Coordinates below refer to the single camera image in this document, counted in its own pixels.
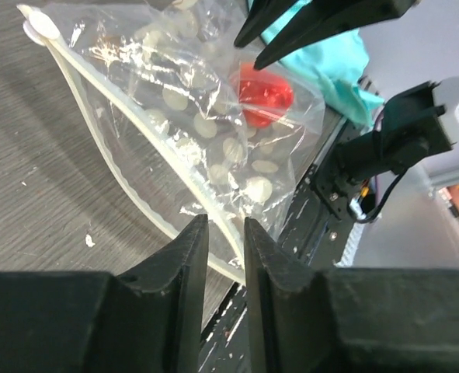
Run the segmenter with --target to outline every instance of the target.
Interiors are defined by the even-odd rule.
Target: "black metal bracket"
[[[352,122],[346,122],[319,167],[312,169],[308,176],[313,191],[331,214],[340,221],[352,219],[347,207],[355,194],[360,191],[360,184],[339,183],[343,171],[336,158],[336,150],[341,144],[358,138],[359,134],[360,130]]]
[[[435,87],[426,82],[392,97],[384,107],[379,131],[338,145],[337,183],[361,183],[387,172],[399,175],[425,157],[450,151],[440,122],[445,108],[434,102]]]
[[[298,185],[278,242],[284,252],[319,270],[341,260],[355,221],[331,214],[311,189],[314,174],[311,170]]]

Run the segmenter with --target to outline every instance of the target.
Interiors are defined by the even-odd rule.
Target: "gray wall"
[[[361,35],[371,57],[367,74],[387,98],[459,75],[459,0],[423,0],[401,19],[366,27]],[[431,176],[457,165],[459,144],[424,162]]]

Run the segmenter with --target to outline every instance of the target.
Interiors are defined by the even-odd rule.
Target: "black cable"
[[[351,207],[348,206],[348,212],[350,215],[355,219],[355,222],[358,224],[368,224],[376,220],[376,218],[379,216],[381,213],[381,210],[383,207],[386,205],[386,202],[388,201],[388,198],[390,197],[391,192],[393,189],[397,186],[398,183],[400,183],[400,180],[402,180],[403,176],[407,173],[408,169],[404,170],[402,173],[400,173],[393,182],[391,182],[390,186],[386,189],[386,192],[384,192],[383,197],[379,201],[379,205],[376,206],[365,218],[359,219],[356,216],[355,211],[352,211]]]

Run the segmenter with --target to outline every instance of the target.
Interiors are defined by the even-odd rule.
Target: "white round chip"
[[[201,44],[200,53],[205,58],[213,57],[217,53],[217,46],[214,42],[207,41]]]
[[[143,62],[148,62],[151,55],[157,51],[157,44],[162,38],[162,32],[159,30],[148,31],[142,41],[143,47]]]
[[[215,111],[217,111],[219,114],[222,114],[222,115],[227,114],[229,111],[229,105],[221,101],[216,101],[212,107],[214,108]]]
[[[208,169],[208,178],[214,185],[223,185],[229,182],[229,170],[223,165],[212,165]]]
[[[240,163],[245,158],[243,145],[235,138],[226,138],[222,143],[222,150],[230,162]]]
[[[180,73],[183,84],[188,88],[204,88],[211,84],[212,77],[202,70],[200,66],[182,65]]]
[[[154,22],[134,31],[134,39],[143,40],[148,35],[151,35],[151,39],[157,39],[157,42],[159,42],[167,33],[176,32],[177,29],[174,29],[170,23]]]
[[[214,138],[217,134],[217,124],[211,119],[203,118],[200,113],[195,115],[193,123],[196,132],[198,132],[202,138]]]
[[[160,16],[158,21],[152,23],[155,27],[162,31],[162,34],[167,37],[177,37],[177,26],[176,23],[169,17],[163,15]]]
[[[279,170],[276,163],[261,160],[254,161],[252,168],[258,173],[276,173]]]
[[[273,127],[275,131],[279,131],[279,132],[286,131],[286,130],[288,131],[293,130],[291,126],[289,126],[288,124],[281,123],[281,122],[273,122],[271,126]]]
[[[265,155],[271,154],[274,150],[274,146],[275,144],[272,138],[263,138],[259,143],[259,149]]]
[[[256,134],[257,134],[257,129],[255,127],[247,126],[247,128],[246,128],[246,137],[247,138],[252,138]]]
[[[264,204],[273,193],[273,184],[265,177],[252,177],[247,180],[244,193],[257,204]]]
[[[188,98],[173,89],[165,87],[162,90],[162,97],[167,106],[173,110],[183,111],[188,107]]]
[[[188,9],[195,5],[197,1],[198,0],[174,0],[172,5],[174,5],[177,9]]]
[[[161,134],[166,134],[169,132],[169,121],[165,118],[164,113],[158,109],[146,109],[144,113],[147,115],[148,119],[155,126],[155,130]]]
[[[200,146],[192,138],[181,138],[176,142],[176,147],[184,156],[185,160],[192,166],[200,164],[202,151]]]
[[[195,37],[198,34],[198,22],[191,11],[182,11],[176,23],[177,30],[183,37]]]

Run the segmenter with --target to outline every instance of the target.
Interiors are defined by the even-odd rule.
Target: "white debris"
[[[93,247],[94,245],[96,245],[93,241],[92,241],[92,237],[90,235],[86,235],[84,241],[86,242],[86,245],[88,247]]]

